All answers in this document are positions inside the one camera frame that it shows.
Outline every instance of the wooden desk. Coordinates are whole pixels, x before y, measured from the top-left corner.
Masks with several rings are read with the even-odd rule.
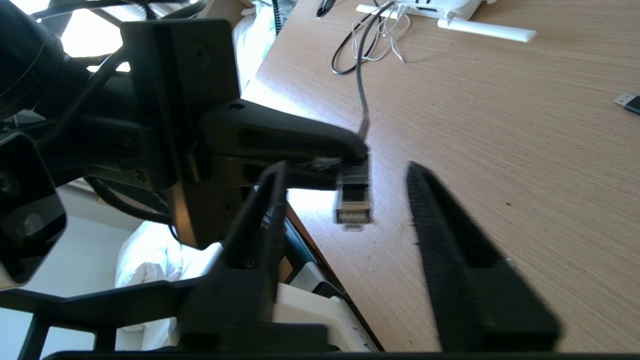
[[[362,0],[322,20],[300,0],[244,98],[356,130],[355,75],[329,61]],[[561,351],[640,352],[640,3],[502,0],[473,20],[538,30],[519,44],[415,18],[367,63],[375,224],[346,233],[333,193],[290,202],[387,350],[438,350],[404,176],[417,161],[460,202],[564,323]],[[344,58],[343,66],[353,63]]]

